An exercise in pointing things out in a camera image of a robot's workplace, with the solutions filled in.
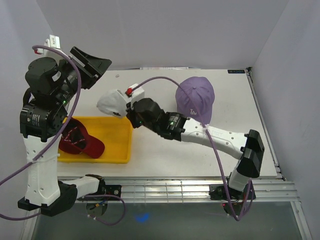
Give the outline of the yellow plastic tray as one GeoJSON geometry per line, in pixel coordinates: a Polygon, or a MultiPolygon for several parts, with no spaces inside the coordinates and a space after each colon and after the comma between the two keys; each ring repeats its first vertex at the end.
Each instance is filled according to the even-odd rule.
{"type": "Polygon", "coordinates": [[[126,164],[131,157],[131,123],[126,118],[76,116],[88,133],[101,140],[105,150],[99,158],[91,158],[84,153],[69,154],[59,149],[58,161],[62,163],[126,164]]]}

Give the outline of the white cap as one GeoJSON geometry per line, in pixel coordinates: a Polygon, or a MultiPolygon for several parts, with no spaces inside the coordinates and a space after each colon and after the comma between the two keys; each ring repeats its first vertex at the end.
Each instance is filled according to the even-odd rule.
{"type": "Polygon", "coordinates": [[[99,98],[96,107],[106,115],[123,118],[127,115],[126,109],[129,101],[130,98],[119,89],[112,89],[99,98]]]}

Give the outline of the red baseball cap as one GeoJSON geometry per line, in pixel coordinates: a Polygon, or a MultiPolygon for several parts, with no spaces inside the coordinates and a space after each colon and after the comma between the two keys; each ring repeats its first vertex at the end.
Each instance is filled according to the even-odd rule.
{"type": "Polygon", "coordinates": [[[59,149],[67,154],[86,154],[92,159],[98,159],[105,151],[105,144],[90,135],[79,120],[71,118],[62,131],[59,149]]]}

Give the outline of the purple cap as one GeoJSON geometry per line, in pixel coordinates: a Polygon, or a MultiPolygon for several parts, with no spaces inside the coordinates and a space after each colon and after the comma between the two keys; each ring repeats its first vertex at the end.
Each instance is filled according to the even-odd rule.
{"type": "Polygon", "coordinates": [[[203,76],[192,76],[180,83],[175,92],[177,112],[208,125],[211,122],[215,92],[203,76]]]}

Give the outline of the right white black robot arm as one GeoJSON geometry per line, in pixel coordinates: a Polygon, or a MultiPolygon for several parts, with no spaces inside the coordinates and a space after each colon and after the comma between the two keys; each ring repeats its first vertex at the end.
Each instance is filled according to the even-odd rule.
{"type": "Polygon", "coordinates": [[[225,190],[216,190],[222,199],[238,199],[248,189],[251,179],[260,177],[265,147],[256,130],[238,133],[204,126],[177,112],[165,112],[151,98],[127,103],[126,117],[134,128],[144,126],[166,140],[215,147],[237,160],[226,181],[225,190]]]}

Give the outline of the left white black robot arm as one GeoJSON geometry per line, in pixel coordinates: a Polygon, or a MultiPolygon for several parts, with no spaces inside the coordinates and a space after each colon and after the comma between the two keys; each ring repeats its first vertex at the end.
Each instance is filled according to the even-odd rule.
{"type": "Polygon", "coordinates": [[[58,180],[57,163],[62,131],[73,115],[66,105],[77,103],[80,91],[91,88],[111,63],[73,47],[70,55],[61,55],[61,60],[44,56],[29,64],[25,80],[33,98],[23,101],[19,116],[28,171],[25,196],[17,203],[20,209],[38,209],[42,215],[53,217],[71,209],[76,200],[110,197],[99,175],[58,180]]]}

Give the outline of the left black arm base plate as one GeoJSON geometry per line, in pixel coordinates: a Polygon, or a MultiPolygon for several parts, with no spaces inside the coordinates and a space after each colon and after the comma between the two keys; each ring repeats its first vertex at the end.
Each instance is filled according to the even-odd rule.
{"type": "Polygon", "coordinates": [[[117,184],[113,185],[105,185],[101,189],[101,194],[102,195],[111,195],[111,196],[117,196],[121,197],[122,194],[122,186],[117,184]]]}

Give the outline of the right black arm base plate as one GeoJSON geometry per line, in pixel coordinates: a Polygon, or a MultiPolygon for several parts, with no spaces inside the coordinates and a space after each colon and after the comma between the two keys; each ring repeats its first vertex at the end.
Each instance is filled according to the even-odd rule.
{"type": "MultiPolygon", "coordinates": [[[[249,184],[247,183],[242,192],[228,187],[230,200],[231,201],[244,200],[246,197],[246,194],[247,194],[248,187],[249,187],[249,184]]],[[[224,185],[210,184],[209,185],[209,196],[210,196],[211,200],[226,200],[226,201],[228,200],[224,185]]],[[[250,190],[248,192],[247,199],[248,200],[255,200],[256,199],[256,194],[253,189],[253,185],[250,186],[250,190]]]]}

